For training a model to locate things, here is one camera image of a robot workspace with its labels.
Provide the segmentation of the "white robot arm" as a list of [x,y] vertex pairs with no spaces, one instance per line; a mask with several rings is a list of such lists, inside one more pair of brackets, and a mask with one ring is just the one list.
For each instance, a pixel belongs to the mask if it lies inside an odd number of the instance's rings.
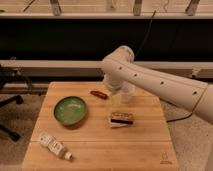
[[109,91],[119,91],[129,82],[213,125],[213,84],[140,67],[133,61],[134,52],[128,46],[120,46],[103,58],[103,83]]

